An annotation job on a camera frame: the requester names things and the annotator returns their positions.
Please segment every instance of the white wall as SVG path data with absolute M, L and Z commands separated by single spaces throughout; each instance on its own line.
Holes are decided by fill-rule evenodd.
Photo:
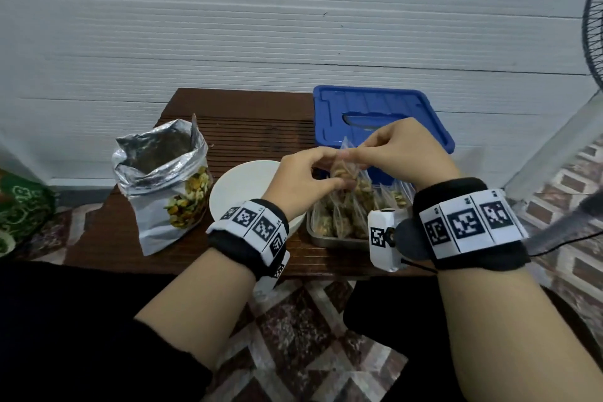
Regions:
M 0 3 L 0 125 L 60 184 L 111 178 L 113 139 L 149 129 L 179 86 L 417 88 L 493 185 L 595 92 L 584 0 Z

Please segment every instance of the forearm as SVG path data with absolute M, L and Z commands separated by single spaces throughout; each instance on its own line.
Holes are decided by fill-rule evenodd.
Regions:
M 525 268 L 443 270 L 438 281 L 468 400 L 600 400 L 603 374 Z
M 211 369 L 255 282 L 251 270 L 210 248 L 135 318 Z

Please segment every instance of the hand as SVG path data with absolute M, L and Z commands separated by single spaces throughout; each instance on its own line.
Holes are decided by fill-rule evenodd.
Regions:
M 450 155 L 415 118 L 374 131 L 358 148 L 341 150 L 338 158 L 377 167 L 418 190 L 462 177 Z
M 312 168 L 329 170 L 339 150 L 321 146 L 285 156 L 262 199 L 269 200 L 291 221 L 314 202 L 338 189 L 354 189 L 356 182 L 343 178 L 312 178 Z

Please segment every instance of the left hand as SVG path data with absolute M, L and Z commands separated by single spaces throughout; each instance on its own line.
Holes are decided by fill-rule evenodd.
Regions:
M 306 212 L 314 202 L 338 189 L 354 189 L 354 180 L 312 178 L 312 168 L 329 170 L 339 150 L 320 146 L 285 156 L 262 199 L 269 200 L 291 221 Z

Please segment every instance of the wooden table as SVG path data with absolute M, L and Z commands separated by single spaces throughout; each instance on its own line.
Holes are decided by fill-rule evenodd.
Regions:
M 157 124 L 196 113 L 199 129 L 210 146 L 209 169 L 215 178 L 243 162 L 280 160 L 282 156 L 315 146 L 312 94 L 179 89 Z M 116 272 L 178 274 L 207 248 L 201 223 L 171 246 L 143 256 L 134 212 L 115 188 L 79 242 L 67 251 L 65 264 Z M 325 249 L 314 246 L 305 230 L 287 241 L 291 252 L 283 276 L 361 278 L 385 275 L 370 262 L 368 251 Z M 397 275 L 426 275 L 408 268 Z

